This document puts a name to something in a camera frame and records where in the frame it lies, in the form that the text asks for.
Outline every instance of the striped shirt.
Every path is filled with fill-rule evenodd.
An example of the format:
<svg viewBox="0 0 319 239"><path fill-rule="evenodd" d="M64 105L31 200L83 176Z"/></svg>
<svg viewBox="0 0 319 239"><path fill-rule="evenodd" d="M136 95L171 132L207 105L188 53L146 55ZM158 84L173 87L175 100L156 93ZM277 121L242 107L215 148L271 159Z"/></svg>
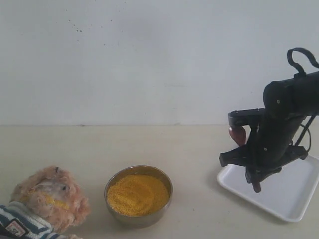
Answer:
<svg viewBox="0 0 319 239"><path fill-rule="evenodd" d="M31 212L24 204L0 205L0 225L16 237L25 239L66 239L53 232L52 225Z"/></svg>

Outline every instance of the red object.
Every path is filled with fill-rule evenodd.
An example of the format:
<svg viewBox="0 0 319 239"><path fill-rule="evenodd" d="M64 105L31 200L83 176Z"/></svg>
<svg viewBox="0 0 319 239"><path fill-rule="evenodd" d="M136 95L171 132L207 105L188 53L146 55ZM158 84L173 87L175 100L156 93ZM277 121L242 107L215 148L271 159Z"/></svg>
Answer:
<svg viewBox="0 0 319 239"><path fill-rule="evenodd" d="M230 127L229 135L238 144L238 146L243 146L246 143L246 131L243 126Z"/></svg>

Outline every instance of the plush toy head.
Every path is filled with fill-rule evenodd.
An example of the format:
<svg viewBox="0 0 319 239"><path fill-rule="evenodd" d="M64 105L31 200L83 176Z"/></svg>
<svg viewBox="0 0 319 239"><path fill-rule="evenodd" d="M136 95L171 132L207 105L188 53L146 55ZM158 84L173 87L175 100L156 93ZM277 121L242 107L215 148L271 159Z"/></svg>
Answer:
<svg viewBox="0 0 319 239"><path fill-rule="evenodd" d="M88 199L73 176L55 166L44 168L19 183L10 201L23 203L49 222L57 233L83 223L90 213Z"/></svg>

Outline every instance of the bowl rim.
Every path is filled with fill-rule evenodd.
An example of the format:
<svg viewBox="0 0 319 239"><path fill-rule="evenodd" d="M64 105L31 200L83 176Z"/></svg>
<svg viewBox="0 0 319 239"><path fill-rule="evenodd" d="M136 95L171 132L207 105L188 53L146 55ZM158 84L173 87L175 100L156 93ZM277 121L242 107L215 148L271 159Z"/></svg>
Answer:
<svg viewBox="0 0 319 239"><path fill-rule="evenodd" d="M168 179L171 190L170 190L169 199L168 199L167 203L166 203L161 209L159 209L158 211L156 211L156 212L154 212L154 213L152 213L152 214L145 215L145 216L127 216L127 215L125 215L125 214L121 214L121 213L115 211L115 210L110 206L110 204L109 204L108 201L107 201L107 192L106 192L106 190L107 190L107 188L109 187L109 185L111 184L112 180L113 180L117 175L119 175L120 173L125 172L125 171L127 171L127 170L129 170L129 169L137 168L137 167L152 168L152 169L155 169L155 170L159 171L160 173L162 173L162 174ZM152 216L152 215L154 215L154 214L160 212L161 210L165 209L168 205L170 205L171 199L172 199L172 195L173 195L173 183L171 182L171 179L169 178L169 176L168 176L166 173L164 173L162 170L160 170L159 168L154 167L154 166L149 166L149 165L134 165L134 166L130 166L130 167L127 167L127 168L124 168L124 169L118 171L116 174L114 174L114 175L110 178L110 180L108 181L108 183L106 184L105 189L104 189L104 200L105 200L105 203L106 203L107 207L108 207L110 210L112 210L112 212L114 212L114 213L116 213L116 214L118 214L118 215L121 215L122 217L127 217L127 218L145 218L145 217L150 217L150 216Z"/></svg>

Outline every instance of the toy clothing label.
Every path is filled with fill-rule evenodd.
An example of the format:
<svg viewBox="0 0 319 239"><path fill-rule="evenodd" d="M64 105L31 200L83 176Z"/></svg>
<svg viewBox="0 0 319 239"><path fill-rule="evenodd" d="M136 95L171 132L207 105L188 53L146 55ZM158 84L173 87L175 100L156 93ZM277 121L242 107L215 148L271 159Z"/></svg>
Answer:
<svg viewBox="0 0 319 239"><path fill-rule="evenodd" d="M21 236L27 233L27 230L25 229L25 227L15 219L12 220L5 229L18 238L20 238Z"/></svg>

